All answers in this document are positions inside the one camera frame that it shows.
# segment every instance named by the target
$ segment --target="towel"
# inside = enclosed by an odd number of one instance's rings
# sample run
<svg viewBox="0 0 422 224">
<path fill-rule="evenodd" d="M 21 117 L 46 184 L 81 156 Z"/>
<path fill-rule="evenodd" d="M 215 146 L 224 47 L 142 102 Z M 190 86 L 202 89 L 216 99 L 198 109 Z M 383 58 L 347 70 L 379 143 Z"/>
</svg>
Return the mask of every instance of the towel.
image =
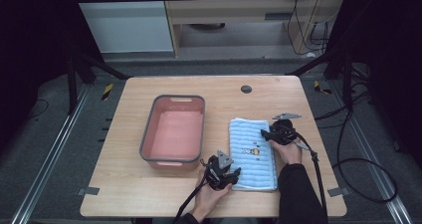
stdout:
<svg viewBox="0 0 422 224">
<path fill-rule="evenodd" d="M 230 120 L 230 156 L 234 163 L 230 172 L 241 167 L 233 190 L 273 191 L 277 189 L 277 170 L 273 149 L 261 136 L 261 129 L 269 131 L 266 120 L 234 118 Z"/>
</svg>

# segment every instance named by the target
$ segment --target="wire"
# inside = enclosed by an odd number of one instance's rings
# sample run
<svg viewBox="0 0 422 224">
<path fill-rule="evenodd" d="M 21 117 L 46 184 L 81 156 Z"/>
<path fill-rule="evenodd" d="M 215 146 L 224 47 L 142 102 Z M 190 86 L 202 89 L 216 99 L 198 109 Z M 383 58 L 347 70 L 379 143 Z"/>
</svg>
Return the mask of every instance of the wire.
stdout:
<svg viewBox="0 0 422 224">
<path fill-rule="evenodd" d="M 315 169 L 316 169 L 316 180 L 317 180 L 317 184 L 318 184 L 318 188 L 319 188 L 320 203 L 321 203 L 321 206 L 322 206 L 322 210 L 323 210 L 323 213 L 324 213 L 325 220 L 328 221 L 328 212 L 327 212 L 327 209 L 326 209 L 325 194 L 323 192 L 322 178 L 321 178 L 321 175 L 320 175 L 317 153 L 311 148 L 311 146 L 308 144 L 308 142 L 305 140 L 305 138 L 303 136 L 301 136 L 300 133 L 298 133 L 295 130 L 290 129 L 286 126 L 285 126 L 285 128 L 289 129 L 301 141 L 303 141 L 304 144 L 308 147 L 309 152 L 311 153 L 311 157 L 312 157 L 312 160 L 314 162 Z"/>
<path fill-rule="evenodd" d="M 314 32 L 315 32 L 316 27 L 318 25 L 319 24 L 317 22 L 314 23 L 313 29 L 311 30 L 311 34 L 310 34 L 310 41 L 311 41 L 311 43 L 314 44 L 314 45 L 317 45 L 317 46 L 319 46 L 321 43 L 316 43 L 316 42 L 314 42 L 314 40 L 323 41 L 323 42 L 326 42 L 328 40 L 325 37 L 322 37 L 322 38 L 314 38 Z"/>
<path fill-rule="evenodd" d="M 318 128 L 319 129 L 324 129 L 324 128 L 339 127 L 339 126 L 342 126 L 342 123 L 341 124 L 337 124 L 337 125 L 331 125 L 331 126 L 319 126 Z"/>
<path fill-rule="evenodd" d="M 355 98 L 353 98 L 353 102 L 356 102 L 358 99 L 360 99 L 360 98 L 362 98 L 362 97 L 365 97 L 365 96 L 367 96 L 369 94 L 369 92 L 364 92 L 364 93 L 362 93 L 362 94 L 360 94 L 360 95 L 358 95 L 358 96 L 356 96 Z M 314 120 L 321 120 L 321 119 L 324 119 L 324 118 L 328 118 L 328 117 L 331 117 L 331 116 L 333 116 L 333 115 L 335 115 L 335 114 L 337 114 L 337 113 L 339 113 L 339 112 L 341 112 L 341 111 L 343 111 L 343 110 L 345 110 L 347 108 L 347 106 L 343 106 L 343 107 L 341 107 L 341 108 L 339 108 L 339 109 L 337 109 L 337 110 L 334 110 L 334 111 L 332 111 L 332 112 L 327 112 L 327 113 L 325 113 L 325 114 L 323 114 L 323 115 L 321 115 L 321 116 L 318 116 L 318 117 L 315 117 L 314 118 Z"/>
<path fill-rule="evenodd" d="M 207 171 L 209 171 L 209 165 L 207 164 L 207 165 L 205 165 L 205 167 L 206 167 L 206 171 L 205 171 L 205 173 L 207 172 Z M 204 186 L 204 185 L 206 185 L 207 184 L 207 182 L 205 182 L 205 173 L 204 173 L 204 176 L 202 177 L 202 180 L 201 180 L 201 182 L 199 183 L 199 185 L 197 186 L 197 187 L 195 187 L 195 189 L 192 191 L 192 193 L 190 193 L 190 195 L 186 198 L 186 200 L 183 202 L 183 204 L 180 206 L 180 208 L 179 208 L 179 211 L 177 212 L 177 214 L 176 214 L 176 217 L 173 219 L 173 224 L 174 223 L 176 223 L 177 222 L 177 220 L 180 218 L 180 216 L 182 215 L 182 213 L 183 213 L 183 210 L 186 208 L 186 206 L 189 204 L 189 202 L 192 200 L 192 198 L 194 197 L 194 196 L 196 196 L 196 194 L 198 194 L 198 192 L 201 190 L 201 188 Z"/>
<path fill-rule="evenodd" d="M 365 86 L 367 88 L 367 85 L 368 85 L 368 82 L 358 82 L 358 83 L 353 84 L 351 86 L 351 88 L 353 89 L 353 88 L 355 88 L 357 86 Z"/>
<path fill-rule="evenodd" d="M 298 26 L 298 27 L 299 27 L 299 31 L 301 32 L 302 42 L 304 43 L 305 47 L 307 47 L 307 48 L 309 49 L 309 51 L 307 51 L 307 52 L 305 52 L 305 53 L 298 53 L 295 49 L 293 49 L 293 50 L 294 50 L 294 52 L 295 52 L 295 54 L 296 54 L 296 55 L 305 55 L 305 54 L 308 54 L 308 53 L 310 53 L 310 52 L 315 52 L 315 51 L 318 51 L 318 49 L 313 49 L 313 48 L 308 47 L 308 45 L 307 45 L 307 43 L 306 43 L 306 41 L 305 41 L 305 38 L 304 38 L 304 33 L 303 33 L 303 31 L 302 31 L 302 27 L 301 27 L 301 24 L 300 24 L 300 22 L 299 22 L 299 17 L 298 17 L 298 12 L 297 12 L 297 7 L 298 7 L 298 0 L 295 0 L 295 5 L 294 5 L 294 8 L 293 8 L 292 16 L 291 16 L 291 18 L 290 18 L 290 20 L 289 20 L 289 22 L 288 22 L 288 26 L 287 26 L 287 30 L 288 30 L 288 37 L 289 37 L 289 39 L 290 39 L 291 43 L 293 44 L 293 40 L 292 40 L 292 37 L 291 37 L 291 35 L 290 35 L 290 24 L 291 24 L 292 19 L 294 18 L 294 14 L 295 14 L 295 15 L 296 15 L 296 18 L 297 18 L 297 21 L 298 21 L 298 25 L 299 25 L 299 26 Z"/>
<path fill-rule="evenodd" d="M 364 73 L 360 69 L 356 68 L 354 65 L 351 65 L 351 68 L 361 80 L 364 80 L 364 81 L 367 81 L 367 82 L 369 81 L 369 74 Z"/>
<path fill-rule="evenodd" d="M 397 182 L 395 181 L 395 179 L 393 178 L 393 176 L 385 168 L 383 168 L 382 166 L 380 166 L 379 164 L 377 164 L 377 163 L 375 163 L 375 162 L 373 162 L 371 160 L 364 159 L 364 158 L 347 158 L 347 159 L 344 159 L 344 160 L 340 160 L 340 145 L 341 145 L 341 140 L 342 140 L 342 136 L 344 134 L 345 125 L 347 124 L 347 121 L 351 118 L 351 116 L 352 116 L 352 112 L 351 111 L 348 111 L 348 113 L 346 115 L 346 119 L 344 120 L 344 123 L 343 123 L 343 125 L 341 127 L 340 136 L 338 138 L 337 153 L 336 153 L 337 154 L 337 163 L 334 164 L 332 166 L 332 168 L 337 167 L 338 168 L 338 171 L 339 171 L 339 173 L 340 173 L 340 175 L 342 177 L 342 179 L 344 180 L 344 182 L 348 185 L 348 187 L 350 187 L 350 189 L 352 189 L 355 193 L 359 194 L 361 197 L 363 197 L 363 198 L 365 198 L 365 199 L 367 199 L 369 201 L 376 202 L 376 203 L 387 203 L 387 202 L 390 202 L 390 201 L 394 200 L 394 198 L 396 198 L 396 196 L 398 194 L 398 186 L 397 186 Z M 355 188 L 353 185 L 350 184 L 350 182 L 347 180 L 347 178 L 345 177 L 345 175 L 344 175 L 344 173 L 343 173 L 343 171 L 341 169 L 341 165 L 342 164 L 344 164 L 346 162 L 350 162 L 350 161 L 365 161 L 365 162 L 368 162 L 368 163 L 370 163 L 372 165 L 377 166 L 379 169 L 381 169 L 384 173 L 387 174 L 388 178 L 390 179 L 391 183 L 394 186 L 394 193 L 389 198 L 387 198 L 387 199 L 375 199 L 375 198 L 369 197 L 369 196 L 363 194 L 362 192 L 360 192 L 359 190 L 357 190 L 357 188 Z"/>
<path fill-rule="evenodd" d="M 319 46 L 319 53 L 321 55 L 322 55 L 322 53 L 325 52 L 326 41 L 328 41 L 328 38 L 327 37 L 328 37 L 328 23 L 324 23 L 322 42 L 321 42 L 321 44 Z"/>
<path fill-rule="evenodd" d="M 332 18 L 334 18 L 335 17 L 335 15 L 337 15 L 338 14 L 338 12 L 339 12 L 340 10 L 338 9 L 334 14 L 332 14 L 328 19 L 326 19 L 325 21 L 323 21 L 323 22 L 319 22 L 320 24 L 323 24 L 323 23 L 327 23 L 327 22 L 329 22 Z M 309 23 L 309 22 L 304 22 L 304 23 L 306 23 L 306 24 L 310 24 L 310 25 L 314 25 L 315 23 L 317 23 L 317 22 L 314 22 L 314 23 Z"/>
<path fill-rule="evenodd" d="M 39 116 L 49 108 L 49 102 L 47 102 L 46 100 L 38 99 L 37 102 L 44 102 L 44 103 L 46 103 L 46 106 L 44 107 L 44 109 L 41 112 L 36 113 L 34 115 L 31 115 L 31 116 L 27 116 L 27 118 L 33 118 L 33 117 Z"/>
</svg>

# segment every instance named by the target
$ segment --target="human hand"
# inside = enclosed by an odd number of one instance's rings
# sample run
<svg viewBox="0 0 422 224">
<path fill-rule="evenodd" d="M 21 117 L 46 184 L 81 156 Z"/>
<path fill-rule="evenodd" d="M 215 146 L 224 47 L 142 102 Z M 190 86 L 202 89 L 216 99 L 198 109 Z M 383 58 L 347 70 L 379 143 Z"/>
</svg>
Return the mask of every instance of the human hand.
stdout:
<svg viewBox="0 0 422 224">
<path fill-rule="evenodd" d="M 202 169 L 199 171 L 198 180 L 196 182 L 196 186 L 201 183 L 201 180 L 204 176 L 205 170 Z M 217 205 L 218 201 L 229 193 L 230 188 L 232 188 L 232 183 L 229 183 L 224 189 L 222 190 L 214 190 L 211 188 L 210 185 L 205 184 L 202 186 L 201 190 L 195 196 L 195 206 L 190 213 L 195 219 L 200 223 L 204 218 L 214 210 L 215 206 Z"/>
<path fill-rule="evenodd" d="M 302 149 L 295 143 L 291 142 L 287 145 L 281 145 L 271 139 L 269 140 L 269 143 L 273 149 L 279 152 L 284 163 L 302 163 Z"/>
</svg>

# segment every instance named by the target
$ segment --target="pink plastic basin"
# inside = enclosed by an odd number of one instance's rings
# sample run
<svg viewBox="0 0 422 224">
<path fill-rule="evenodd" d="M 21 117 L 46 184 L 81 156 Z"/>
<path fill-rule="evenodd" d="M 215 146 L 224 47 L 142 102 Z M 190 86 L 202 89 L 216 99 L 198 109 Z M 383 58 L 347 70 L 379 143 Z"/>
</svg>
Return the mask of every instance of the pink plastic basin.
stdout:
<svg viewBox="0 0 422 224">
<path fill-rule="evenodd" d="M 153 168 L 190 170 L 199 164 L 205 101 L 199 96 L 162 95 L 149 114 L 140 146 Z"/>
</svg>

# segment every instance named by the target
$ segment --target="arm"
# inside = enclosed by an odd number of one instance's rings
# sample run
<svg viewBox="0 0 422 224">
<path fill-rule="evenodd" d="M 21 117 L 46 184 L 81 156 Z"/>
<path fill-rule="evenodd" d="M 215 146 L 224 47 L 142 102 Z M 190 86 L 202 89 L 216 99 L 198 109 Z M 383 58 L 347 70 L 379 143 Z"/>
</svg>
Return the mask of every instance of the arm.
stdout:
<svg viewBox="0 0 422 224">
<path fill-rule="evenodd" d="M 199 172 L 196 186 L 198 186 L 204 176 L 204 170 Z M 224 189 L 215 191 L 210 185 L 205 184 L 195 196 L 195 206 L 193 209 L 180 218 L 177 224 L 198 224 L 202 222 L 205 217 L 214 210 L 218 201 L 229 193 L 232 184 L 228 184 Z"/>
<path fill-rule="evenodd" d="M 270 145 L 286 164 L 279 176 L 280 223 L 327 223 L 302 165 L 302 150 L 293 143 L 279 145 L 270 140 Z"/>
</svg>

